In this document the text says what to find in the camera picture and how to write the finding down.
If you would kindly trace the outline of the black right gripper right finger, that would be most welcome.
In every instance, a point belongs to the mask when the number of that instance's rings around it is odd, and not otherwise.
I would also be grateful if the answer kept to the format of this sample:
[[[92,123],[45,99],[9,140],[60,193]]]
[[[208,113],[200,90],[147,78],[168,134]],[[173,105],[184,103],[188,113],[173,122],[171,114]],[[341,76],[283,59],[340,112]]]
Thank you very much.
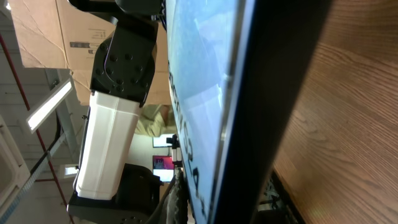
[[[272,171],[261,195],[253,223],[305,224],[275,171]]]

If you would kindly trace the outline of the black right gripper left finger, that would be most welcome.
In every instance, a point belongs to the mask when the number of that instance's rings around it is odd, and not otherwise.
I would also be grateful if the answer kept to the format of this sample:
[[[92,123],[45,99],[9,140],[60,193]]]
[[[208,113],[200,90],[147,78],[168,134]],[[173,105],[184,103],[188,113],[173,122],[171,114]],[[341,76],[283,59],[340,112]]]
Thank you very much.
[[[189,193],[183,170],[177,169],[146,224],[187,224]]]

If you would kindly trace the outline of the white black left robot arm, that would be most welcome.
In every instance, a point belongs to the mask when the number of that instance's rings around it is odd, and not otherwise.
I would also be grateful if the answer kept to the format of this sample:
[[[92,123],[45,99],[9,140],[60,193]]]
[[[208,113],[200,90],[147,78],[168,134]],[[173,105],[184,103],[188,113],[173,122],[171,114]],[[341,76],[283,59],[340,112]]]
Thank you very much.
[[[153,223],[162,181],[127,157],[155,74],[163,1],[73,1],[113,23],[95,53],[78,173],[67,210],[93,223]]]

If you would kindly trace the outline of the red white computer monitor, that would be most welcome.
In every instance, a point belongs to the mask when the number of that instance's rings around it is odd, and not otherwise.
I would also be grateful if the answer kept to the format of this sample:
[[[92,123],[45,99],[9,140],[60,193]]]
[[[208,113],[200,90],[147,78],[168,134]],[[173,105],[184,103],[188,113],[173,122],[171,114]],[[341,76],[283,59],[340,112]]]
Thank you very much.
[[[170,182],[174,177],[174,164],[171,156],[152,156],[152,173],[162,182]]]

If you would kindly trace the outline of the person in beige shirt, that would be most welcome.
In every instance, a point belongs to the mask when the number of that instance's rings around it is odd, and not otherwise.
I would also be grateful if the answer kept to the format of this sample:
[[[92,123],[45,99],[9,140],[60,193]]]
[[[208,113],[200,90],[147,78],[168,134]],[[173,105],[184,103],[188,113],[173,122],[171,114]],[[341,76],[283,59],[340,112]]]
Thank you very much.
[[[144,105],[137,122],[135,134],[149,137],[177,134],[172,107],[170,105]]]

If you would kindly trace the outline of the white ceiling light panel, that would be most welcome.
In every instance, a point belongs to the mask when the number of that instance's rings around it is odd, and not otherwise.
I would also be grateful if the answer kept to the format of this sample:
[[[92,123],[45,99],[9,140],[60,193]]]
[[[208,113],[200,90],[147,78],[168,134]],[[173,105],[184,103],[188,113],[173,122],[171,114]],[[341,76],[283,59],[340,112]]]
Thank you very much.
[[[70,78],[55,86],[39,104],[30,110],[26,118],[27,127],[31,133],[34,133],[40,125],[49,117],[51,113],[60,105],[60,103],[73,90]]]

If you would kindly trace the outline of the brown cardboard box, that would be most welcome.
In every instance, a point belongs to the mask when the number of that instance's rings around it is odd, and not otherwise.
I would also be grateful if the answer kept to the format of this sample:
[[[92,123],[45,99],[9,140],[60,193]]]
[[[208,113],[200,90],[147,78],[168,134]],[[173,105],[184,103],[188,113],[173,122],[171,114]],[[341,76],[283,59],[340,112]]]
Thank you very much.
[[[23,66],[69,69],[78,100],[168,105],[163,1],[10,0]]]

